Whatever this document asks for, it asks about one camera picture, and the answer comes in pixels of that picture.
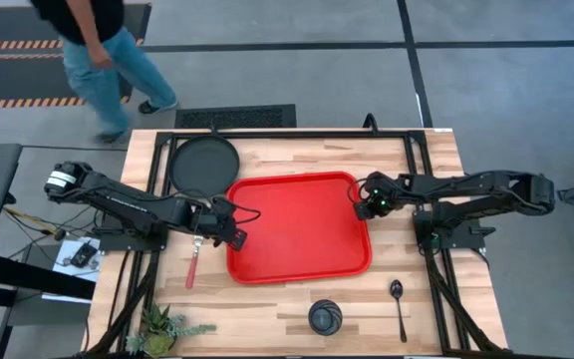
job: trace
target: sneaker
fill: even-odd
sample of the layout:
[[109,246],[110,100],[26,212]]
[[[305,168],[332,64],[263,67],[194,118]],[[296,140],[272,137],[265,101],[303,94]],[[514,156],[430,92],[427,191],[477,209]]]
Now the sneaker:
[[161,112],[173,110],[177,107],[178,107],[178,101],[176,101],[172,105],[164,107],[164,108],[156,108],[156,107],[150,105],[149,101],[145,101],[139,105],[139,112],[145,116],[152,116],[152,115],[155,115],[155,114],[158,114]]
[[121,131],[121,132],[117,132],[117,133],[113,133],[113,134],[101,133],[101,134],[98,134],[95,136],[95,140],[98,143],[107,144],[107,145],[121,143],[126,138],[126,132],[127,131]]

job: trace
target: blue jeans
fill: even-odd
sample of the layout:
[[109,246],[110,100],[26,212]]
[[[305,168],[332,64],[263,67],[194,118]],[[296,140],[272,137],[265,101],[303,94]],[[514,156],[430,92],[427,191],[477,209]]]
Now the blue jeans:
[[86,46],[64,39],[68,83],[97,112],[104,133],[122,132],[130,126],[130,118],[121,108],[118,72],[146,94],[153,107],[165,108],[176,103],[173,89],[137,47],[135,38],[126,28],[103,45],[112,58],[113,67],[99,70],[90,61]]

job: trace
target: hand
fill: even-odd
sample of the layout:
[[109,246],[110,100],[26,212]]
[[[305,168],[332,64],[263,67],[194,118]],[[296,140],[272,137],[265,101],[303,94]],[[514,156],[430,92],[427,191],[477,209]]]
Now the hand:
[[88,46],[88,55],[90,56],[90,61],[97,69],[109,69],[112,67],[110,54],[108,54],[103,45]]

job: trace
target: black t-shirt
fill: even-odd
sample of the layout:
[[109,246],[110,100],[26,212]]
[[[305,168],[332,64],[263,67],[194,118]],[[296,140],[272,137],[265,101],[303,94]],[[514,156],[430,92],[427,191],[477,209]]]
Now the black t-shirt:
[[[60,35],[75,44],[86,44],[66,0],[30,0],[30,2],[39,10],[39,16],[50,22]],[[124,26],[124,1],[91,0],[91,3],[99,40],[103,42],[117,35]]]

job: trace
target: red tray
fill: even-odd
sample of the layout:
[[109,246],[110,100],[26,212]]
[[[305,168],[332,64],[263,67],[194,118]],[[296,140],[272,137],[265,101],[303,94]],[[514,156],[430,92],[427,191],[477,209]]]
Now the red tray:
[[[244,284],[360,274],[371,264],[371,242],[347,198],[355,179],[343,172],[242,179],[227,197],[258,209],[240,224],[243,248],[227,248],[227,270]],[[237,210],[237,221],[254,213]]]

